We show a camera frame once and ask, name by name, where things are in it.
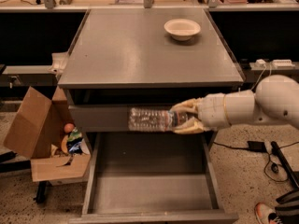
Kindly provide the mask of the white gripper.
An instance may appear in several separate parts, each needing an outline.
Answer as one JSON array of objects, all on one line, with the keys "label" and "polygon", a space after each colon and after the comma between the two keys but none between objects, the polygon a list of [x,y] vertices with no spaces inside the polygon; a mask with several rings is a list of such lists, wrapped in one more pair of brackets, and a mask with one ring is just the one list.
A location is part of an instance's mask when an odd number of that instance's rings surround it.
[{"label": "white gripper", "polygon": [[187,112],[196,114],[198,119],[188,119],[183,124],[173,129],[177,134],[195,134],[205,131],[217,131],[230,126],[224,111],[224,93],[209,94],[200,99],[189,99],[184,102],[175,104],[171,111]]}]

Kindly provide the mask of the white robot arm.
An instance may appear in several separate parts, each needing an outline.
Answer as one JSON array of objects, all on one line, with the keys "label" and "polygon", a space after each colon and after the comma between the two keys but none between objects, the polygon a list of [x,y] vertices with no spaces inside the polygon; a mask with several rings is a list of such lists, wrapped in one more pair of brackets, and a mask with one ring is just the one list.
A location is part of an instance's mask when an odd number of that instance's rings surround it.
[{"label": "white robot arm", "polygon": [[172,129],[179,134],[218,131],[238,124],[299,128],[299,83],[273,75],[261,80],[255,91],[209,94],[176,104],[171,110],[192,114]]}]

